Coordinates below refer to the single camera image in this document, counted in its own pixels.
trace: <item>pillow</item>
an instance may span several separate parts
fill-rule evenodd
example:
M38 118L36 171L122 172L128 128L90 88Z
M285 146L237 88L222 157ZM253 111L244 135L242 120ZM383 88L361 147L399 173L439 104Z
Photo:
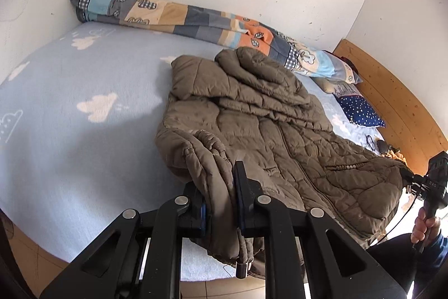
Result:
M345 97L348 95L362 95L353 84L333 83L333 89L333 94L336 98Z
M351 123L366 127L386 127L386 123L373 110L362 95L336 97Z
M292 38L288 42L293 45L293 54L297 58L290 61L289 66L298 74L309 77L324 77L331 82L358 84L362 79L344 61L333 54L304 45Z
M362 79L359 77L359 73L358 73L358 69L356 68L355 64L352 62L352 60L344 57L344 56L337 56L334 53L330 52L330 51L326 51L326 53L333 55L334 57L338 58L339 60L341 60L342 62L346 63L353 71L353 77L354 77L354 82L353 84L358 84L358 83L362 83Z
M322 91L327 94L333 94L335 92L335 85L327 78L312 78Z

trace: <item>white cloud print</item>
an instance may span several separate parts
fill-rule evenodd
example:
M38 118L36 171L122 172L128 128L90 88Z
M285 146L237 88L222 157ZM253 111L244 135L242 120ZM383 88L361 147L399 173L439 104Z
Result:
M301 64L298 64L293 70L301 75L308 75L309 73L309 71L306 70Z
M92 46L97 38L99 38L99 36L86 36L84 38L74 38L72 46L76 47L78 50L85 50L87 47Z
M15 113L6 113L0 120L0 144L6 144L11 137L20 117L23 115L23 110L19 109Z
M91 100L80 102L76 105L77 109L88 114L87 119L93 123L101 123L106 120L109 112L117 100L116 93L108 95L94 95Z
M299 50L299 55L300 58L309 63L309 64L314 64L314 60L316 59L316 55L310 53L310 51L306 50L306 49L300 49Z

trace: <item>tiled floor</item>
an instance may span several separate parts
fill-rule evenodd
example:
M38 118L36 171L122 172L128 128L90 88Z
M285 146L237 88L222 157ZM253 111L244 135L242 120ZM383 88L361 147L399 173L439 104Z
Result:
M17 264L36 296L68 265L31 241L16 225L5 224L6 234ZM210 282L181 282L183 298L264 299L264 280L248 277Z

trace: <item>black cable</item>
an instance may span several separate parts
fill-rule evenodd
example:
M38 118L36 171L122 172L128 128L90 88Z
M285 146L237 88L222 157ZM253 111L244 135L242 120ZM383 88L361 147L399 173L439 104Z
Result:
M366 135L366 142L367 142L368 147L370 147L370 149L372 151L376 150L375 142L373 141L373 138L370 134Z
M397 225L400 224L400 222L403 220L403 218L406 217L406 214L408 214L408 213L411 211L412 207L414 206L415 201L417 200L417 197L420 195L421 192L422 192L422 188L419 188L419 189L418 189L418 192L417 192L416 195L415 195L414 201L412 202L411 206L408 208L408 210L406 211L406 213L404 214L404 216L402 216L402 218L398 221L398 223L395 224L394 227L393 227L389 232L387 232L387 233L384 235L384 237L383 237L382 239L380 239L375 245L378 245L379 243L381 243L381 242L388 236L388 234L389 234L390 232L392 232L392 231L397 227Z

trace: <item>wooden headboard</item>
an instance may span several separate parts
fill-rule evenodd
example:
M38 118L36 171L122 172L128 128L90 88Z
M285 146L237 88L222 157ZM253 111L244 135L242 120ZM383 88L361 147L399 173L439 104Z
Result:
M378 128L385 141L400 148L414 173L426 174L429 158L448 150L429 112L388 69L350 41L339 42L334 54L350 59L358 69L364 82L356 87L386 122L386 128Z

